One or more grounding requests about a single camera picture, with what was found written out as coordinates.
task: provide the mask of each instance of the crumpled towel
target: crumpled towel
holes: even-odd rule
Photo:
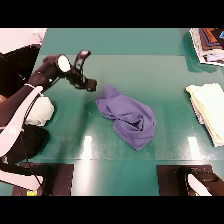
[[[48,97],[39,97],[34,103],[25,124],[44,126],[51,119],[54,106]]]
[[[224,145],[224,93],[218,83],[186,88],[199,123],[204,124],[214,146]]]
[[[100,113],[114,121],[114,131],[136,150],[142,149],[153,138],[156,119],[152,109],[129,98],[111,85],[96,101]]]

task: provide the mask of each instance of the green table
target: green table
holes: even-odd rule
[[[198,62],[188,29],[48,29],[34,69],[48,54],[74,61],[82,49],[93,53],[85,74],[98,81],[97,91],[60,80],[45,93],[56,106],[46,126],[51,138],[31,161],[74,163],[72,195],[158,195],[158,164],[211,164],[224,179],[224,147],[213,147],[185,91],[213,82],[224,88],[223,72]],[[156,135],[144,149],[128,146],[98,112],[104,84],[154,110]]]

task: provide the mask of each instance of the purple cloth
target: purple cloth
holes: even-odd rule
[[[205,39],[205,42],[206,42],[206,45],[209,46],[209,47],[212,47],[212,46],[220,46],[219,42],[215,42],[215,43],[211,43],[207,37],[207,34],[205,33],[205,31],[203,30],[203,28],[199,28],[201,33],[202,33],[202,36],[204,37]]]
[[[114,121],[114,131],[136,150],[142,149],[153,138],[156,119],[152,109],[123,95],[111,85],[96,101],[100,113]]]

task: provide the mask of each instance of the stack of magazines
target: stack of magazines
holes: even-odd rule
[[[200,63],[224,66],[222,28],[191,28],[190,34]]]

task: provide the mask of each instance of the white wall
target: white wall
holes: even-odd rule
[[[39,32],[44,38],[46,30],[47,28],[0,28],[0,52],[5,54],[29,44],[40,43],[33,32]]]

